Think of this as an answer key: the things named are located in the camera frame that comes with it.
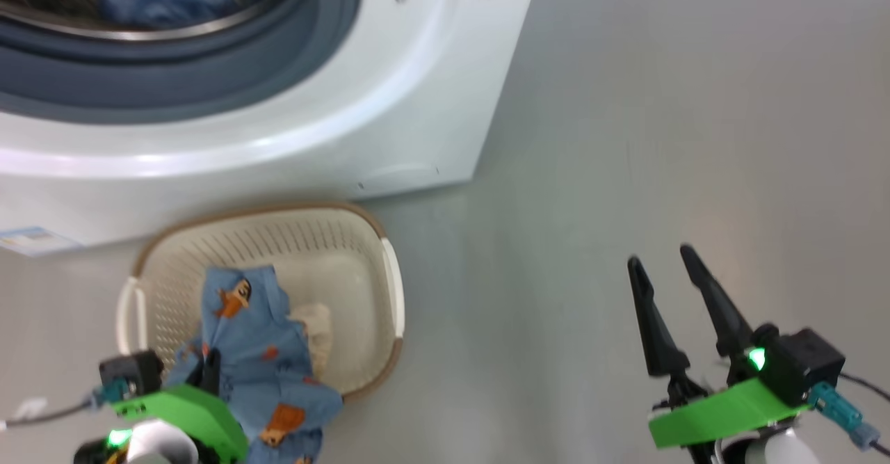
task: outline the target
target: basket handle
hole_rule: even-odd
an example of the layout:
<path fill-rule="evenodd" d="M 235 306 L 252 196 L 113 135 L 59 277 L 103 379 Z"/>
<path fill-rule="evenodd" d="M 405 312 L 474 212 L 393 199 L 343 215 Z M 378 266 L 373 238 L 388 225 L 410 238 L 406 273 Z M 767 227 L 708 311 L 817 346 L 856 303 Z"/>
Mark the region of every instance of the basket handle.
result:
<path fill-rule="evenodd" d="M 392 325 L 395 337 L 403 338 L 405 334 L 405 290 L 401 284 L 401 271 L 398 270 L 398 258 L 388 238 L 380 239 L 384 245 L 384 262 L 387 267 L 387 288 L 390 294 L 392 309 Z"/>
<path fill-rule="evenodd" d="M 139 287 L 139 279 L 129 277 L 124 283 L 118 296 L 118 317 L 115 320 L 115 334 L 118 336 L 118 352 L 121 354 L 133 353 L 130 347 L 130 301 L 136 294 L 136 334 L 138 337 L 138 349 L 140 351 L 149 348 L 149 333 L 147 333 L 147 320 L 145 317 L 145 292 Z"/>

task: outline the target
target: gray floor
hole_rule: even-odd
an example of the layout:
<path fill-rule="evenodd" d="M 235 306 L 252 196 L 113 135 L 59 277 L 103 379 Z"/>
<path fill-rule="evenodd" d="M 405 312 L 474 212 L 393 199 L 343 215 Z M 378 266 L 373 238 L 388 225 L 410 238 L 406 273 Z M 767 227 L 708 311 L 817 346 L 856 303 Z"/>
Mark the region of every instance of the gray floor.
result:
<path fill-rule="evenodd" d="M 714 384 L 693 242 L 750 321 L 811 325 L 890 385 L 890 0 L 534 0 L 475 182 L 371 202 L 396 246 L 407 338 L 391 380 L 327 432 L 323 464 L 687 462 L 655 452 L 625 261 Z M 79 397 L 114 353 L 140 243 L 0 254 L 0 413 Z M 845 393 L 890 433 L 890 406 Z M 66 462 L 112 419 L 0 435 Z M 817 416 L 823 462 L 859 455 Z"/>

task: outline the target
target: beige plastic basket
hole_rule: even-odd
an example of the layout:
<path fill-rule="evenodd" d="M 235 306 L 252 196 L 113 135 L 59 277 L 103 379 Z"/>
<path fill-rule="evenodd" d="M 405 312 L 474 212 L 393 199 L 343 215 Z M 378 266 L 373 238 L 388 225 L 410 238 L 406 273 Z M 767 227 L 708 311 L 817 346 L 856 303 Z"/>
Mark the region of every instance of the beige plastic basket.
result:
<path fill-rule="evenodd" d="M 223 214 L 157 236 L 121 290 L 121 354 L 152 348 L 172 366 L 176 349 L 200 324 L 204 269 L 264 264 L 275 267 L 292 308 L 330 308 L 334 344 L 322 382 L 349 401 L 387 379 L 405 329 L 398 260 L 370 214 L 338 203 Z"/>

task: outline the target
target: cable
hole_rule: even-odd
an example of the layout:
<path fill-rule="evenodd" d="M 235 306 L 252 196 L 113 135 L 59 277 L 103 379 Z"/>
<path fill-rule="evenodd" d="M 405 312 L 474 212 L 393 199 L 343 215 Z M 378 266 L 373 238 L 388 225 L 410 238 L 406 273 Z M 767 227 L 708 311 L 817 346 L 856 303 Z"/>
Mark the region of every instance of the cable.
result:
<path fill-rule="evenodd" d="M 861 385 L 862 387 L 871 389 L 871 391 L 874 391 L 874 393 L 876 393 L 879 397 L 884 398 L 884 400 L 890 401 L 890 393 L 887 393 L 887 391 L 884 391 L 880 387 L 871 384 L 871 382 L 865 381 L 865 379 L 861 378 L 861 376 L 850 375 L 843 372 L 840 373 L 840 376 L 841 378 L 845 378 L 847 381 L 854 382 L 855 384 Z"/>
<path fill-rule="evenodd" d="M 6 422 L 0 422 L 0 429 L 9 429 L 10 427 L 21 427 L 21 426 L 32 426 L 35 424 L 42 424 L 45 422 L 52 422 L 53 420 L 63 419 L 64 417 L 74 415 L 79 413 L 81 410 L 89 409 L 92 406 L 89 400 L 80 403 L 74 407 L 67 408 L 65 410 L 56 411 L 56 413 L 48 413 L 47 415 L 41 415 L 39 417 L 32 417 L 31 419 L 16 419 L 16 420 L 6 420 Z"/>
<path fill-rule="evenodd" d="M 887 450 L 886 446 L 881 445 L 879 442 L 872 442 L 871 448 L 874 448 L 881 454 L 884 454 L 885 456 L 890 457 L 890 450 Z"/>

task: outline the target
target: white washing machine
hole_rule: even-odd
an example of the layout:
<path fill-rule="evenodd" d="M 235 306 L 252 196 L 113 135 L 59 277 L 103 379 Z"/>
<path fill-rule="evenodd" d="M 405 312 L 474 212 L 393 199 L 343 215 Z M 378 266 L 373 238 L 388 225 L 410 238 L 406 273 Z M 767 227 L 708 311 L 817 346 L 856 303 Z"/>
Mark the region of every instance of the white washing machine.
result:
<path fill-rule="evenodd" d="M 0 5 L 0 246 L 467 181 L 529 1 L 264 0 L 159 32 Z"/>

